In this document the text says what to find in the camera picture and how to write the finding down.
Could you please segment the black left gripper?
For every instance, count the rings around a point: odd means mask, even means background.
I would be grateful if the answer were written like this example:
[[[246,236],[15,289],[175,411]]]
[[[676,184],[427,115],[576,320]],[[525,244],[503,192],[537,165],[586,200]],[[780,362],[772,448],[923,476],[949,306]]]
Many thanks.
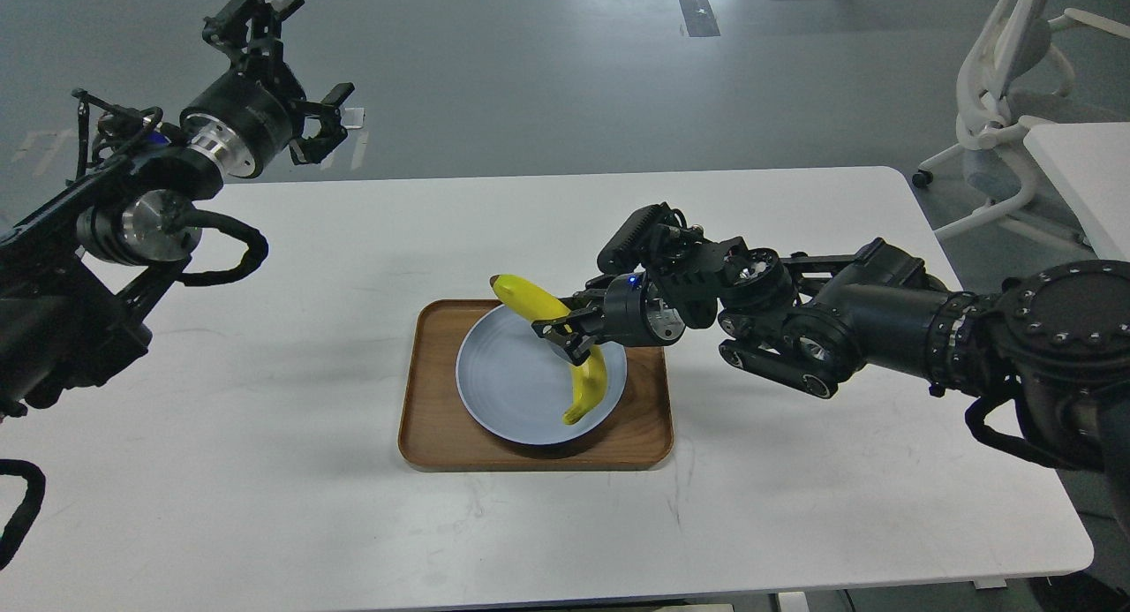
[[[321,102],[307,95],[285,62],[282,21],[305,0],[229,0],[203,19],[201,38],[231,60],[231,71],[190,102],[180,126],[190,147],[221,173],[257,178],[288,146],[295,165],[324,161],[347,138],[344,100],[353,82],[339,82]],[[314,119],[314,135],[303,135]]]

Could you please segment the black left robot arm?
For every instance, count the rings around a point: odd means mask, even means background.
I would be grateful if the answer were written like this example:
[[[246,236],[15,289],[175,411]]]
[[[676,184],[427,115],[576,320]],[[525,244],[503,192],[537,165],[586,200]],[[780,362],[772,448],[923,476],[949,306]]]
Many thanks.
[[[354,85],[311,100],[285,62],[282,23],[304,2],[231,0],[206,17],[201,37],[229,69],[176,122],[73,89],[73,180],[1,242],[5,419],[98,387],[146,355],[145,320],[172,285],[234,283],[266,262],[266,235],[200,203],[279,154],[318,164],[344,145]]]

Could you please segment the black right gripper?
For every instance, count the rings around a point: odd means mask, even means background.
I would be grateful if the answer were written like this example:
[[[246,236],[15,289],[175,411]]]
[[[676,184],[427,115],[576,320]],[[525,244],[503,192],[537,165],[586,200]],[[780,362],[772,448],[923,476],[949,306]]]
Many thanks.
[[[550,294],[531,298],[532,333],[547,339],[553,355],[572,366],[586,362],[599,344],[671,346],[685,333],[681,315],[645,271],[598,276],[585,290],[565,299]]]

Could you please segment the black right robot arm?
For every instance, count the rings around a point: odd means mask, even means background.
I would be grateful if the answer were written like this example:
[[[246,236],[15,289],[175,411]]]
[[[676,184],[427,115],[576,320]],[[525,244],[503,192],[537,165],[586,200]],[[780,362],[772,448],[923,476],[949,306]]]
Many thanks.
[[[973,397],[976,441],[1053,470],[1105,479],[1119,526],[1129,495],[1129,270],[1076,261],[949,291],[924,262],[876,238],[857,253],[777,255],[707,241],[666,204],[634,211],[597,259],[599,274],[536,313],[560,358],[605,343],[670,346],[720,326],[734,369],[832,397],[868,364]]]

